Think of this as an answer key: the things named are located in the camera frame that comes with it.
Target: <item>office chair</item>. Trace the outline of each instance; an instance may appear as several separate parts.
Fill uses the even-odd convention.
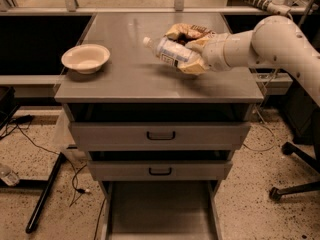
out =
[[[285,155],[291,155],[295,153],[298,155],[303,161],[305,161],[308,165],[310,165],[314,170],[316,170],[320,174],[320,109],[317,108],[312,113],[311,117],[311,127],[312,127],[312,140],[314,151],[316,154],[316,159],[312,158],[295,145],[287,142],[282,146],[282,153]],[[270,199],[274,201],[279,201],[282,196],[303,193],[309,191],[320,190],[320,181],[312,182],[309,184],[303,184],[299,186],[278,189],[273,187],[269,192]]]

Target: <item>drawer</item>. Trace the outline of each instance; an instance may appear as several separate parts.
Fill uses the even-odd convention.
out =
[[[80,150],[235,150],[248,122],[70,123]]]
[[[223,180],[231,161],[89,161],[98,181]]]

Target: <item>bottle label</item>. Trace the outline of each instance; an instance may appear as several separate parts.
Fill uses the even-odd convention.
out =
[[[181,44],[175,43],[162,38],[157,48],[157,53],[160,60],[171,66],[178,66],[178,62],[188,62],[193,55],[193,51],[184,47]]]
[[[1,179],[10,187],[17,185],[20,182],[19,176],[13,171]]]

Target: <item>drawer handle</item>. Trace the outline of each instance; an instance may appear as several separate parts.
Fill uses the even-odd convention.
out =
[[[158,172],[153,171],[152,168],[149,168],[149,174],[152,176],[169,176],[172,173],[172,168],[170,167],[167,172],[160,172],[163,170],[158,169]]]
[[[166,133],[152,133],[152,132],[147,132],[147,138],[148,140],[173,140],[176,137],[176,132],[172,131],[169,134]]]

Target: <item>gray tabletop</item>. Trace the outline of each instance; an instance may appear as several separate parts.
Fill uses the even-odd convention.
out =
[[[99,13],[83,43],[107,47],[109,61],[91,75],[70,70],[55,99],[61,103],[262,101],[247,68],[186,75],[159,61],[143,46],[145,36],[162,37],[179,22],[229,32],[217,13]]]

